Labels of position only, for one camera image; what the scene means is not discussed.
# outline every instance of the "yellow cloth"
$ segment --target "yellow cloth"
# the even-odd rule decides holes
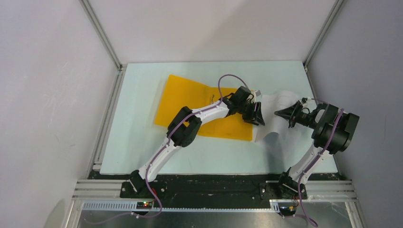
[[[224,96],[235,93],[236,90],[236,88],[221,88]],[[154,123],[168,127],[182,107],[202,108],[219,98],[220,93],[217,87],[209,87],[186,78],[169,75]],[[242,115],[235,114],[204,124],[198,135],[251,141],[252,131],[253,125],[245,123]]]

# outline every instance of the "purple cable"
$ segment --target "purple cable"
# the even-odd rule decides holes
[[[236,75],[226,74],[226,75],[221,76],[221,77],[218,79],[218,91],[219,91],[219,93],[220,93],[220,102],[219,102],[217,105],[215,105],[215,106],[212,106],[212,107],[209,107],[209,108],[200,110],[200,111],[195,112],[195,113],[191,113],[191,114],[187,115],[183,120],[181,120],[181,121],[178,123],[178,125],[177,125],[176,127],[174,127],[174,129],[173,129],[173,130],[171,131],[171,133],[168,135],[168,142],[165,144],[165,146],[164,146],[163,148],[161,148],[161,149],[157,152],[157,154],[153,157],[153,159],[151,159],[151,162],[148,164],[148,167],[147,167],[147,169],[146,169],[146,171],[145,171],[145,184],[146,184],[148,190],[150,191],[150,193],[154,196],[154,198],[157,200],[158,204],[160,205],[160,210],[159,210],[156,214],[149,215],[149,216],[147,216],[147,215],[139,215],[139,214],[136,214],[136,213],[134,213],[134,212],[124,212],[124,213],[115,215],[115,216],[113,216],[113,217],[111,217],[111,218],[108,218],[107,220],[104,220],[104,221],[101,221],[101,222],[89,222],[89,221],[87,221],[86,218],[85,218],[84,221],[85,221],[86,223],[92,224],[92,225],[99,225],[99,224],[103,224],[103,223],[109,222],[109,221],[111,221],[111,220],[113,220],[113,219],[115,219],[115,218],[117,218],[117,217],[120,217],[120,216],[123,216],[123,215],[131,215],[131,214],[135,214],[136,216],[141,217],[141,218],[149,219],[149,218],[153,218],[153,217],[158,216],[158,215],[162,212],[162,210],[163,210],[163,205],[162,205],[160,199],[158,198],[158,196],[154,193],[154,191],[151,189],[150,185],[148,184],[148,171],[149,171],[149,169],[150,169],[150,167],[151,167],[150,165],[154,162],[154,160],[158,157],[158,155],[160,155],[160,153],[169,145],[169,143],[171,142],[171,137],[172,137],[173,133],[175,133],[175,131],[179,128],[179,126],[181,126],[186,120],[188,120],[188,119],[189,119],[191,116],[193,116],[193,115],[199,114],[200,112],[206,112],[206,111],[208,111],[208,110],[211,110],[211,109],[215,108],[215,107],[218,106],[218,105],[221,105],[223,96],[222,96],[222,92],[221,92],[221,88],[220,88],[220,81],[221,81],[221,79],[223,79],[223,78],[226,77],[226,76],[232,76],[232,77],[235,77],[235,78],[239,79],[239,80],[245,85],[245,87],[248,88],[248,86],[246,85],[246,83],[245,83],[240,77],[238,77],[238,76],[236,76]]]
[[[300,186],[300,185],[301,185],[301,181],[302,181],[302,178],[304,177],[305,173],[307,173],[307,172],[316,164],[316,162],[320,159],[320,156],[321,156],[321,155],[326,151],[326,149],[329,147],[330,142],[332,142],[333,135],[335,134],[337,125],[338,125],[338,123],[339,123],[339,121],[340,121],[341,116],[343,115],[343,112],[344,112],[344,108],[340,109],[340,112],[339,112],[339,114],[338,114],[337,117],[336,117],[335,124],[333,125],[332,132],[330,133],[329,139],[327,140],[325,146],[323,147],[322,151],[319,152],[319,154],[315,157],[315,159],[307,166],[307,168],[302,171],[302,174],[300,175],[299,180],[298,180],[298,197],[299,197],[299,204],[301,205],[302,211],[304,212],[304,215],[305,215],[305,217],[302,216],[302,218],[307,219],[308,222],[309,222],[313,227],[316,227],[316,228],[317,228],[319,225],[318,225],[313,219],[311,219],[311,218],[308,216],[308,214],[307,214],[306,211],[305,211],[304,204],[302,203],[302,194],[301,194],[301,186]]]
[[[246,85],[246,83],[242,80],[242,78],[240,78],[240,77],[238,77],[238,76],[236,76],[236,75],[232,75],[232,74],[226,74],[226,75],[223,75],[223,76],[221,76],[219,79],[218,79],[218,92],[220,93],[220,102],[217,104],[217,105],[221,105],[221,103],[222,103],[222,98],[223,98],[223,96],[222,96],[222,92],[221,92],[221,87],[220,87],[220,82],[221,82],[221,79],[223,79],[224,77],[226,77],[226,76],[232,76],[232,77],[236,77],[237,79],[239,79],[243,84],[244,84],[244,86],[246,87],[246,88],[248,88],[249,89],[249,87]]]

